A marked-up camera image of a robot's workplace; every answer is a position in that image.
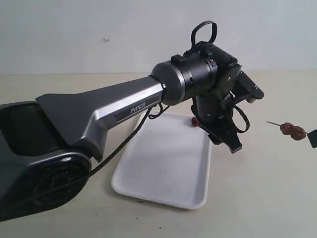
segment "gray metal arm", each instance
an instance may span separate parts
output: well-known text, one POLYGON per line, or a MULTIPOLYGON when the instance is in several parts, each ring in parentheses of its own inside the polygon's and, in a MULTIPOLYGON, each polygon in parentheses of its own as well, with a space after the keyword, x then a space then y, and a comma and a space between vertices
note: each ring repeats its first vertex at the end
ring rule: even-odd
POLYGON ((45 94, 36 99, 69 146, 103 157, 107 131, 162 102, 163 86, 148 76, 79 94, 45 94))

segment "black tag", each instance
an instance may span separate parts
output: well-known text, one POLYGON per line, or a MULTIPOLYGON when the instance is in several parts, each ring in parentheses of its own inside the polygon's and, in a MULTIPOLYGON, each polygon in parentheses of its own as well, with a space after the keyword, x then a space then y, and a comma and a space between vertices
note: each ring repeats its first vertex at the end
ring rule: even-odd
POLYGON ((317 148, 317 130, 313 130, 312 132, 308 133, 307 136, 312 144, 312 147, 317 148))

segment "table surface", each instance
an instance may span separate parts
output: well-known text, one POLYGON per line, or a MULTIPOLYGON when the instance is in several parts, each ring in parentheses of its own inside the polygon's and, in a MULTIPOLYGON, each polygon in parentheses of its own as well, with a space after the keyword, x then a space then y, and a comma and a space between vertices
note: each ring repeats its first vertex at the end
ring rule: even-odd
MULTIPOLYGON (((72 201, 55 210, 0 223, 0 237, 33 238, 315 238, 317 150, 283 136, 267 120, 317 128, 317 70, 249 72, 265 98, 241 103, 251 122, 243 149, 211 155, 208 198, 195 211, 138 203, 116 194, 111 177, 121 152, 72 201)), ((45 93, 77 93, 145 74, 0 76, 0 104, 45 93)), ((169 109, 191 115, 191 102, 169 109)), ((235 119, 242 125, 241 119, 235 119)), ((105 156, 133 130, 134 117, 109 131, 105 156)))

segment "white plastic tray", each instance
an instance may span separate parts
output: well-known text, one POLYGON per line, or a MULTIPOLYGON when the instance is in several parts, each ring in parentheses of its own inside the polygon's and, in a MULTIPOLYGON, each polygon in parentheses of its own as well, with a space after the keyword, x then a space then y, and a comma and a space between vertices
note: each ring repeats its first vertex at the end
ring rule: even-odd
POLYGON ((143 200, 198 209, 207 198, 210 159, 211 142, 192 126, 191 117, 165 112, 147 119, 127 145, 112 188, 143 200))

